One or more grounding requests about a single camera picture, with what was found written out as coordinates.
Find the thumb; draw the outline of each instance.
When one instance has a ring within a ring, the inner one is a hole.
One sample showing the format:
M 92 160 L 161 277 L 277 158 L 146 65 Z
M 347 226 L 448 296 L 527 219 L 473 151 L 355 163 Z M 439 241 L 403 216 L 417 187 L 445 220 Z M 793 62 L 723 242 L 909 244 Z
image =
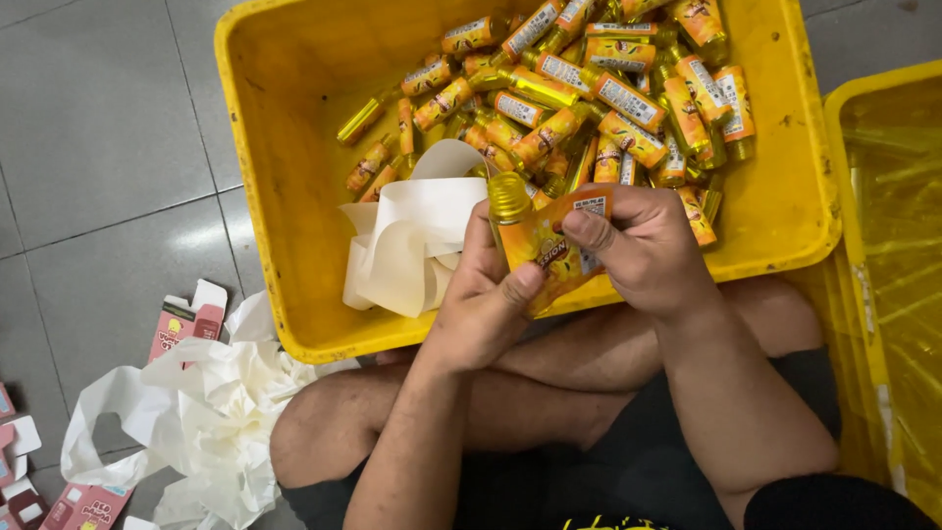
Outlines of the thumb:
M 527 306 L 540 294 L 545 275 L 543 269 L 527 261 L 508 274 L 497 289 L 492 290 L 488 306 L 501 321 L 527 313 Z
M 606 267 L 624 262 L 628 256 L 627 240 L 606 218 L 582 210 L 573 210 L 562 220 L 566 237 L 595 254 Z

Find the yellow transparent plastic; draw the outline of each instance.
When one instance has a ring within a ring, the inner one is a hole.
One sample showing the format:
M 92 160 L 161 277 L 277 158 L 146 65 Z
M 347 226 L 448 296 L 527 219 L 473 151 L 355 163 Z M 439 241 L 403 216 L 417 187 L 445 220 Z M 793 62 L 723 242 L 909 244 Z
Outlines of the yellow transparent plastic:
M 322 363 L 425 338 L 433 312 L 408 319 L 341 302 L 354 235 L 336 208 L 352 199 L 344 177 L 360 145 L 396 130 L 396 113 L 387 110 L 352 149 L 334 139 L 337 127 L 413 70 L 445 31 L 498 6 L 531 12 L 539 4 L 255 0 L 221 18 L 219 73 L 268 294 L 292 356 Z M 720 244 L 706 255 L 720 281 L 817 263 L 840 235 L 833 164 L 798 0 L 724 0 L 723 9 L 732 60 L 748 78 L 758 135 L 755 158 L 729 172 Z M 547 315 L 619 300 L 599 276 L 560 298 Z
M 832 348 L 843 467 L 942 521 L 942 61 L 857 79 L 824 114 L 844 240 L 787 274 Z

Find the person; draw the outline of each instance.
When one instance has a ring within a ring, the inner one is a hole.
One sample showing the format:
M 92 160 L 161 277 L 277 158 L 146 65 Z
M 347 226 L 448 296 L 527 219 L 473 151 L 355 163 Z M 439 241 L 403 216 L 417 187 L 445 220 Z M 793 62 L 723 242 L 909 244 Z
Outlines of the person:
M 717 286 L 676 193 L 613 188 L 612 223 L 574 211 L 563 230 L 625 304 L 516 344 L 544 274 L 505 275 L 484 202 L 414 359 L 292 400 L 271 464 L 307 528 L 935 528 L 832 474 L 809 304 L 772 278 Z

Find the yellow plastic bin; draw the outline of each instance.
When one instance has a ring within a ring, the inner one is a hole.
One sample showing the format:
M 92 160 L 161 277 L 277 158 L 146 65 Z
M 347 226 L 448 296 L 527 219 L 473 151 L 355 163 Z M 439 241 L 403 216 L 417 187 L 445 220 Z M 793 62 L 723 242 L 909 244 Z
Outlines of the yellow plastic bin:
M 418 319 L 341 303 L 353 227 L 344 177 L 396 130 L 395 112 L 354 149 L 333 138 L 375 91 L 392 86 L 441 35 L 497 6 L 539 0 L 255 0 L 219 21 L 216 54 L 268 294 L 284 348 L 322 363 L 420 342 Z M 798 0 L 723 0 L 733 61 L 746 71 L 757 156 L 727 179 L 722 244 L 706 256 L 718 281 L 825 258 L 840 235 L 834 164 Z M 619 301 L 606 277 L 557 301 L 561 314 Z
M 843 469 L 942 522 L 942 61 L 847 83 L 824 117 L 844 238 L 786 277 L 831 345 Z

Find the gray tile floor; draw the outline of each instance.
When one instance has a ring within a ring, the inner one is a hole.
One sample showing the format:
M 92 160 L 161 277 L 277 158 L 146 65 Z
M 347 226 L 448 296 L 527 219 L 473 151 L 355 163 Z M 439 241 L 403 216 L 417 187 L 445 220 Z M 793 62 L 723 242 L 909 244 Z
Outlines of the gray tile floor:
M 78 392 L 143 366 L 165 294 L 204 277 L 236 305 L 264 287 L 213 53 L 236 3 L 0 1 L 0 380 L 36 419 L 50 499 Z M 942 58 L 938 0 L 802 5 L 822 92 Z M 116 422 L 95 437 L 109 459 L 134 450 Z M 173 480 L 130 512 L 149 518 Z M 300 528 L 283 506 L 256 526 Z

